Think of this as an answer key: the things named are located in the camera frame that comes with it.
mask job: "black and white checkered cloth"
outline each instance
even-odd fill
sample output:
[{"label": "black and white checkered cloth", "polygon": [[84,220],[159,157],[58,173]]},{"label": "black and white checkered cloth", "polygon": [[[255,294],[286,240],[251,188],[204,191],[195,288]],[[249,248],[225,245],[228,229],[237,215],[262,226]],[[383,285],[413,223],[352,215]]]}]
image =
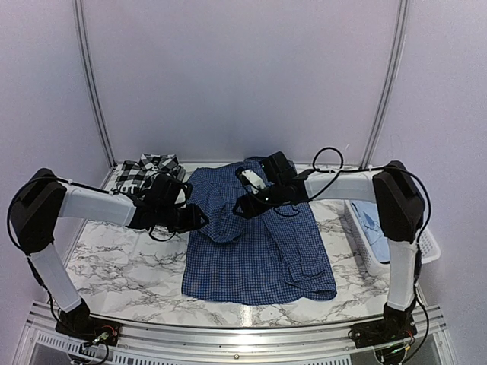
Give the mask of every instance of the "black and white checkered cloth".
[{"label": "black and white checkered cloth", "polygon": [[186,171],[177,162],[175,154],[143,154],[139,162],[125,161],[122,173],[115,180],[113,191],[137,194],[152,185],[153,178],[166,173],[182,181]]},{"label": "black and white checkered cloth", "polygon": [[[309,204],[299,204],[300,213],[292,218],[272,210],[250,220],[235,216],[235,202],[247,193],[235,176],[239,167],[266,181],[255,159],[197,169],[189,178],[189,202],[199,205],[210,223],[189,235],[183,294],[248,305],[334,298],[335,278]],[[279,210],[294,214],[289,206]]]}]

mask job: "vertical metal post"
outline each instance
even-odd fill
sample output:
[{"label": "vertical metal post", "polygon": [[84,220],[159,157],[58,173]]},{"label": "vertical metal post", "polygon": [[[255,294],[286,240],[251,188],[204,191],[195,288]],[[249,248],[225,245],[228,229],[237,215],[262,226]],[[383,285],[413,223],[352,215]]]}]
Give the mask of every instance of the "vertical metal post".
[{"label": "vertical metal post", "polygon": [[379,105],[377,107],[377,112],[375,113],[375,120],[368,139],[367,147],[365,148],[365,152],[360,163],[361,168],[365,168],[371,162],[377,142],[379,140],[380,130],[382,129],[384,120],[386,118],[387,106],[389,105],[390,95],[392,94],[393,84],[396,80],[401,54],[403,52],[408,12],[409,0],[399,0],[396,30],[394,32],[393,47],[390,51],[386,80],[384,82],[382,94],[380,95]]},{"label": "vertical metal post", "polygon": [[93,65],[91,64],[90,50],[88,47],[88,32],[86,30],[86,22],[84,19],[83,0],[73,0],[75,7],[75,22],[78,33],[78,43],[81,50],[81,60],[84,69],[84,76],[88,86],[88,93],[90,95],[91,107],[93,108],[94,118],[97,123],[98,133],[100,135],[101,144],[105,153],[105,158],[109,167],[114,167],[116,164],[113,155],[112,145],[108,137],[107,125],[103,117],[103,110],[101,109],[100,99],[98,97],[97,85],[94,80]]}]

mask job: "dark blue garment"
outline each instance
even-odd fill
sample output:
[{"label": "dark blue garment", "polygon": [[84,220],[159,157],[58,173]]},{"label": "dark blue garment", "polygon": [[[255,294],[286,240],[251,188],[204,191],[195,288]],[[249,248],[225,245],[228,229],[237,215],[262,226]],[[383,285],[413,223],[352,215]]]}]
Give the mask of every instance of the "dark blue garment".
[{"label": "dark blue garment", "polygon": [[[309,204],[299,204],[293,218],[272,210],[250,220],[233,215],[238,197],[247,193],[235,176],[239,167],[266,181],[252,159],[197,169],[189,179],[194,187],[189,202],[199,205],[210,223],[189,235],[183,294],[249,305],[334,298],[335,279]],[[279,211],[294,213],[291,207]]]}]

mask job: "marble surface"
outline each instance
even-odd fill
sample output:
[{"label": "marble surface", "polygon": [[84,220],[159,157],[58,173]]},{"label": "marble surface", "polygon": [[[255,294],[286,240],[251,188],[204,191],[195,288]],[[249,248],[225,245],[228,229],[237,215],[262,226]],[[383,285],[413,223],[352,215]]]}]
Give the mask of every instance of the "marble surface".
[{"label": "marble surface", "polygon": [[[185,164],[191,172],[197,166]],[[108,187],[112,186],[117,171]],[[167,243],[145,231],[88,222],[68,273],[93,313],[178,325],[269,327],[308,325],[382,313],[388,277],[367,273],[343,215],[343,203],[310,203],[335,275],[335,299],[271,306],[214,303],[181,294],[189,234]],[[167,234],[155,232],[160,238]]]}]

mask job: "laundry basket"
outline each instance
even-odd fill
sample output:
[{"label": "laundry basket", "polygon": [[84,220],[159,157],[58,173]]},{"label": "laundry basket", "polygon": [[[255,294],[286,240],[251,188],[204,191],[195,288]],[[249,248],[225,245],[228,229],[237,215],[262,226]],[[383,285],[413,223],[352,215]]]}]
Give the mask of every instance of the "laundry basket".
[{"label": "laundry basket", "polygon": [[[349,200],[345,200],[345,219],[352,230],[353,238],[357,243],[368,273],[372,276],[378,276],[389,272],[389,264],[382,264],[376,259]],[[428,264],[440,258],[440,247],[428,228],[426,228],[419,239],[419,247],[421,248],[423,264]]]}]

